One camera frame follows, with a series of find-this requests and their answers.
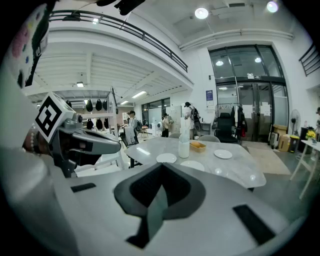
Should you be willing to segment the tan rectangular tray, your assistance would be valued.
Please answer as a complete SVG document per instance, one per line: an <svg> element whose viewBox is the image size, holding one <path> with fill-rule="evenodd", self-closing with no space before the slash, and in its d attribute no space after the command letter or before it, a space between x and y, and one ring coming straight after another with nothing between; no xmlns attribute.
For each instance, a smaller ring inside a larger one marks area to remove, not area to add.
<svg viewBox="0 0 320 256"><path fill-rule="evenodd" d="M190 149L197 153L203 153L206 150L206 147L205 144L200 143L199 141L192 141L190 143Z"/></svg>

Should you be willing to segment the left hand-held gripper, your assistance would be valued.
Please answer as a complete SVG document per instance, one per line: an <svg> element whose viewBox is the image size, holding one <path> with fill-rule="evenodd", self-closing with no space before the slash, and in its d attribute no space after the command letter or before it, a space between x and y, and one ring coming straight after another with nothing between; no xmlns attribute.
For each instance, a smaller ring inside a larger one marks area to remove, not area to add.
<svg viewBox="0 0 320 256"><path fill-rule="evenodd" d="M48 92L43 99L35 124L48 144L54 164L66 178L72 176L77 165L95 165L102 155L115 154L121 149L116 139L81 129L82 116L53 92ZM67 148L61 146L64 142L61 134L68 138L73 134L73 160L69 159Z"/></svg>

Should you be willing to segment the black bin yellow lid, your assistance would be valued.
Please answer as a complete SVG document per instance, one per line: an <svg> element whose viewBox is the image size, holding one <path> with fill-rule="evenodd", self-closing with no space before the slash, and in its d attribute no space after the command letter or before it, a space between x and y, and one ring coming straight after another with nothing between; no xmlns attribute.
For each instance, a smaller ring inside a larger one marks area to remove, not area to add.
<svg viewBox="0 0 320 256"><path fill-rule="evenodd" d="M299 144L300 137L297 135L291 135L289 140L288 152L295 153L297 146Z"/></svg>

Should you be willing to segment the black gaming chair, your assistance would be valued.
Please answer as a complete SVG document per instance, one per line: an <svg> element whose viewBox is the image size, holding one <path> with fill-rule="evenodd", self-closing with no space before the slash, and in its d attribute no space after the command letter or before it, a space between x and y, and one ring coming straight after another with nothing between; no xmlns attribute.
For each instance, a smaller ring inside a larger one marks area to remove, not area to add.
<svg viewBox="0 0 320 256"><path fill-rule="evenodd" d="M217 127L214 135L221 143L236 144L238 142L233 132L233 121L229 113L221 113L217 118Z"/></svg>

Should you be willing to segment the cardboard box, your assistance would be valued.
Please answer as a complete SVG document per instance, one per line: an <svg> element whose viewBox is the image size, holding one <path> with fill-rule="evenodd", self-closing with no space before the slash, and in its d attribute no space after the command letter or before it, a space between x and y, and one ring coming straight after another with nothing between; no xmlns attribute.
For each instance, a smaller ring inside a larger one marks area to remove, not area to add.
<svg viewBox="0 0 320 256"><path fill-rule="evenodd" d="M285 125L280 125L280 124L274 124L273 125L273 132L278 133L279 136L286 135L288 132L288 127Z"/></svg>
<svg viewBox="0 0 320 256"><path fill-rule="evenodd" d="M278 150L280 152L288 152L290 147L290 136L288 134L281 135L278 141Z"/></svg>

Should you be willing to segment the person's left forearm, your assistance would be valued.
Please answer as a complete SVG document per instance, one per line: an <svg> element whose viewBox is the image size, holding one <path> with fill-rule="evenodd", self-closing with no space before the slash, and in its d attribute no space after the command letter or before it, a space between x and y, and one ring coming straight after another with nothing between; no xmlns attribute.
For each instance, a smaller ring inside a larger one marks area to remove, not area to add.
<svg viewBox="0 0 320 256"><path fill-rule="evenodd" d="M30 153L35 155L47 155L52 156L49 149L49 144L45 138L41 135L35 126L31 126L22 147Z"/></svg>

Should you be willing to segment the white side table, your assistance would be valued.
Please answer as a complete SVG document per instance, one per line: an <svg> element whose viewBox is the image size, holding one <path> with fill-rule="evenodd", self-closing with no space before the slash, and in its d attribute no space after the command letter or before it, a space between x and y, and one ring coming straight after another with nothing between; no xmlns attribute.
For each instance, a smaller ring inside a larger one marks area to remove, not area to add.
<svg viewBox="0 0 320 256"><path fill-rule="evenodd" d="M302 192L300 193L299 195L299 199L302 201L303 198L304 198L304 195L312 181L312 179L314 178L315 176L315 173L316 173L316 168L317 168L317 165L318 165L318 161L319 161L319 156L320 156L320 142L315 142L313 143L312 140L302 140L301 141L303 144L305 144L305 147L304 147L304 150L302 152L302 155L299 159L299 162L293 172L293 174L291 175L290 177L290 181L292 181L296 174L298 173L299 169L301 166L303 166L308 172L309 172L309 177L307 179L307 182L306 184L304 185L304 188L302 190ZM314 160L313 160L313 164L311 164L310 162L306 162L304 160L304 157L306 155L306 152L307 152L307 149L308 148L312 148L314 151L315 151L315 155L314 155Z"/></svg>

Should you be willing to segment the white plate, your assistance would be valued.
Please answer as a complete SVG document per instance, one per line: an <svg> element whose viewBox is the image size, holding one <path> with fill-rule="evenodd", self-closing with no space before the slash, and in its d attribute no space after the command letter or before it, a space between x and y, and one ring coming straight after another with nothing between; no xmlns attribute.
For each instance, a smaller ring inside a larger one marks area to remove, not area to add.
<svg viewBox="0 0 320 256"><path fill-rule="evenodd" d="M194 160L184 161L180 165L188 167L188 168L193 168L193 169L196 169L196 170L202 171L202 172L205 171L205 167L200 162L197 162L197 161L194 161Z"/></svg>
<svg viewBox="0 0 320 256"><path fill-rule="evenodd" d="M175 163L177 157L172 153L162 153L156 157L158 163Z"/></svg>
<svg viewBox="0 0 320 256"><path fill-rule="evenodd" d="M220 159L230 159L232 158L233 154L228 151L228 150L225 150L225 149L217 149L214 151L214 155Z"/></svg>

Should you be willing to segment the black hanging coat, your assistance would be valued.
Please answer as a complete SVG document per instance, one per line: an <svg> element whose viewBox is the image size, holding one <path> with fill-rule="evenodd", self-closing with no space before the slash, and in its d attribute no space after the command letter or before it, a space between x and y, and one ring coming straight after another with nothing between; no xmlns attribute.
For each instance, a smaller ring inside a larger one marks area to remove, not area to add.
<svg viewBox="0 0 320 256"><path fill-rule="evenodd" d="M243 112L243 108L241 106L239 106L237 110L237 131L238 135L242 138L246 136L246 133L248 131L247 121Z"/></svg>

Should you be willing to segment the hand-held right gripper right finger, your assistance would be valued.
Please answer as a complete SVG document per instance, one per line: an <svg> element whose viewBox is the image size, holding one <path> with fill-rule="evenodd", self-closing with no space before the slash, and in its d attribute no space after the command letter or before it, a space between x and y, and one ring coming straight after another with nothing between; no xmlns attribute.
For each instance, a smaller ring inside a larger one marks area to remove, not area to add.
<svg viewBox="0 0 320 256"><path fill-rule="evenodd" d="M206 190L199 209L188 218L164 221L149 242L156 256L272 256L299 229L299 220L289 222L276 209L240 184L219 175L177 165L198 179ZM260 245L233 208L247 205L275 234Z"/></svg>

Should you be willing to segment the beige rug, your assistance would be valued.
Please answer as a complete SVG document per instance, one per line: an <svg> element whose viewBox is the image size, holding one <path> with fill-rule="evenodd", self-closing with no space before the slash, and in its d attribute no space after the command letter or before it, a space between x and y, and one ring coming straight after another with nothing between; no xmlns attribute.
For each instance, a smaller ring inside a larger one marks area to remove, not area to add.
<svg viewBox="0 0 320 256"><path fill-rule="evenodd" d="M274 175L290 175L291 172L283 161L270 149L247 148L263 173Z"/></svg>

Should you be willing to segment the white rack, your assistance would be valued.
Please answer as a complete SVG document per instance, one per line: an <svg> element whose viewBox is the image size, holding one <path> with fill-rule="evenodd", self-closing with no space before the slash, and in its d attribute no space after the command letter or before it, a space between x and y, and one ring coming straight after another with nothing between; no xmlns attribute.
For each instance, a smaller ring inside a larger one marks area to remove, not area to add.
<svg viewBox="0 0 320 256"><path fill-rule="evenodd" d="M104 120L108 120L108 125L105 127L106 130L109 130L109 134L114 135L115 139L119 141L119 132L117 126L117 114L119 112L118 105L116 101L116 95L114 92L114 88L111 87L110 93L108 94L108 98L105 99L104 102L100 103L100 99L96 102L99 106L102 106L102 110L98 110L97 113L88 113L82 114L82 122L89 122L95 120L101 121L104 125Z"/></svg>

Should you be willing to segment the glass entrance doors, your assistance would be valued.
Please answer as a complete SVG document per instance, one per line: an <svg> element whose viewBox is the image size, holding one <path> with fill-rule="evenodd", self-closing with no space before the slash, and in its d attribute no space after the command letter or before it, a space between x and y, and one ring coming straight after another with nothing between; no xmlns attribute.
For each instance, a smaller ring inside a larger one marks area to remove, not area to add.
<svg viewBox="0 0 320 256"><path fill-rule="evenodd" d="M288 126L289 100L284 72L268 45L229 46L209 51L216 84L214 126L221 113L234 118L233 132L243 141L268 143L273 125ZM247 122L238 135L238 108Z"/></svg>

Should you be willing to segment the grey jacket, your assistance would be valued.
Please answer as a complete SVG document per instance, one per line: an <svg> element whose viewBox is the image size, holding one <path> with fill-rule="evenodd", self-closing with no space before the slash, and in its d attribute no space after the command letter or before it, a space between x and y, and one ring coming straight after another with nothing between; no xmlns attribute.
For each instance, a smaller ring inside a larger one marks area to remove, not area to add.
<svg viewBox="0 0 320 256"><path fill-rule="evenodd" d="M127 147L138 144L135 130L132 126L126 126L123 129Z"/></svg>

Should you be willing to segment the white pitcher blue lid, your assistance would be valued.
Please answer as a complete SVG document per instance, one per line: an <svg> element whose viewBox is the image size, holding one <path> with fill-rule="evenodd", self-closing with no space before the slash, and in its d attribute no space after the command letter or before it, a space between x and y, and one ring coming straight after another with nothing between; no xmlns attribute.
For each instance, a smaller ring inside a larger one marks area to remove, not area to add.
<svg viewBox="0 0 320 256"><path fill-rule="evenodd" d="M178 155L180 158L186 159L190 155L190 137L187 133L179 136Z"/></svg>

